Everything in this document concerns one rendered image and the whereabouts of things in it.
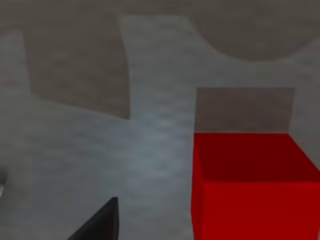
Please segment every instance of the red block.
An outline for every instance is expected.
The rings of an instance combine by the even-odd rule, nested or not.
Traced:
[[[317,240],[320,172],[285,133],[195,133],[195,240]]]

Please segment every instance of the cube front face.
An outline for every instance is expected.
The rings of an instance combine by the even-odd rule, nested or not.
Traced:
[[[317,240],[319,203],[320,172],[289,135],[195,133],[195,240]]]

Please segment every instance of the gray floor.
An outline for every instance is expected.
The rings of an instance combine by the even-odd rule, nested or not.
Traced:
[[[120,240],[191,240],[197,87],[296,87],[290,133],[320,166],[320,41],[269,63],[211,48],[186,17],[119,18],[131,119],[31,97],[20,33],[0,38],[3,240],[65,240],[119,197]]]

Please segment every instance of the red box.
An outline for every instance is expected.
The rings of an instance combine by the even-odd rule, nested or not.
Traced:
[[[317,240],[320,172],[286,133],[195,133],[195,240]]]

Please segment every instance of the black triangular object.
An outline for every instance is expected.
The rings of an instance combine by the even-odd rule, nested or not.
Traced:
[[[118,198],[111,198],[67,240],[118,240]]]

